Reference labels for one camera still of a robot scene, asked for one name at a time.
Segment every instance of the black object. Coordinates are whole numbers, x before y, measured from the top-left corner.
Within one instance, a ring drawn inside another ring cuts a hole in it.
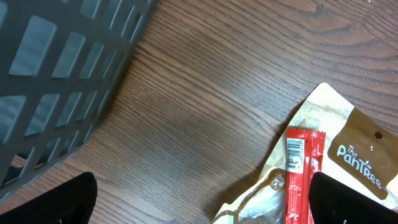
[[[0,223],[86,224],[97,198],[97,181],[85,172],[0,215]]]
[[[398,213],[321,172],[312,178],[309,200],[316,224],[398,223]]]

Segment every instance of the snack package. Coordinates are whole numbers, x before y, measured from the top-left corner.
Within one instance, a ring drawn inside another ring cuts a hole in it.
[[[326,133],[288,128],[285,224],[314,224],[308,193],[321,171]]]
[[[326,133],[321,172],[387,208],[398,209],[398,138],[328,84],[313,90],[288,127]],[[232,204],[224,204],[212,223],[282,224],[286,170],[285,131],[256,184]]]

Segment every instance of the brown wooden surface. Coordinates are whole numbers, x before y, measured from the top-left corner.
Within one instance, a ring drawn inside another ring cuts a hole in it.
[[[209,223],[321,82],[398,133],[395,0],[160,0],[107,120],[0,205],[92,171],[92,223]]]

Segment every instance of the the pantree logo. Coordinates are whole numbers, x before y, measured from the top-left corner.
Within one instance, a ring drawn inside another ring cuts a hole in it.
[[[343,159],[346,163],[350,164],[361,174],[367,177],[372,183],[376,184],[380,189],[382,189],[380,180],[377,179],[376,176],[371,172],[372,166],[370,165],[369,161],[357,159],[358,154],[355,153],[354,146],[349,145],[349,148],[347,150],[344,145],[340,145],[337,150],[337,156],[343,156]]]

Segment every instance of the red packet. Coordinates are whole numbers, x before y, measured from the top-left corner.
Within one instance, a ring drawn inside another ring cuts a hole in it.
[[[314,173],[321,171],[326,133],[287,129],[285,224],[314,224],[308,192]]]

